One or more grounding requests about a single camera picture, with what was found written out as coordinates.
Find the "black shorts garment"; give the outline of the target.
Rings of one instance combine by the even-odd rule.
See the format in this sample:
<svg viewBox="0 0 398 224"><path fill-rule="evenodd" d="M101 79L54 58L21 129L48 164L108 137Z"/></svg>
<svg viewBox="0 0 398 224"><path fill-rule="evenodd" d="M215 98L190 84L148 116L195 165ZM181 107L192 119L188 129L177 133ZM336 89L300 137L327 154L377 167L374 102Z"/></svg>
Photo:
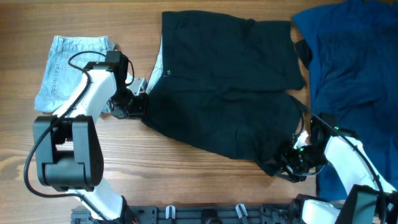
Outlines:
<svg viewBox="0 0 398 224"><path fill-rule="evenodd" d="M144 124L169 138L266 174L280 165L300 121L289 90L305 80L290 21L255 21L206 11L162 13L162 75Z"/></svg>

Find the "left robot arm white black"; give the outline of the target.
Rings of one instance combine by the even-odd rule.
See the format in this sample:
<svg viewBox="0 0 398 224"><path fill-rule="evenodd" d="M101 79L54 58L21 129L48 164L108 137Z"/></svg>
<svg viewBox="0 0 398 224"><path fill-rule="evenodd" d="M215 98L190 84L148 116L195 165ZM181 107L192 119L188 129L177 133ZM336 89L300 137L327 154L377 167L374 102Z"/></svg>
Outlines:
<svg viewBox="0 0 398 224"><path fill-rule="evenodd" d="M51 116L34 121L34 145L24 166L24 183L43 198L74 197L95 223L138 223L126 199L103 177L104 159L95 128L105 104L117 119L141 119L149 96L145 81L127 79L132 62L109 51L102 62L79 68L81 82Z"/></svg>

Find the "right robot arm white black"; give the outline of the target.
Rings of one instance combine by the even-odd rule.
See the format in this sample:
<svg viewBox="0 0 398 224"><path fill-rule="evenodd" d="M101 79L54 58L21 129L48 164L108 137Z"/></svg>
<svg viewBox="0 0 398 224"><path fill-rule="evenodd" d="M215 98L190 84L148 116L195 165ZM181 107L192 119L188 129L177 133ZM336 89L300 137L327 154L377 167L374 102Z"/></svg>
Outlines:
<svg viewBox="0 0 398 224"><path fill-rule="evenodd" d="M290 203L289 222L372 223L379 217L381 223L397 223L397 190L377 171L358 135L339 128L327 113L313 116L310 130L279 150L276 174L300 182L311 175L310 169L330 165L348 196L337 208L327 200L298 195Z"/></svg>

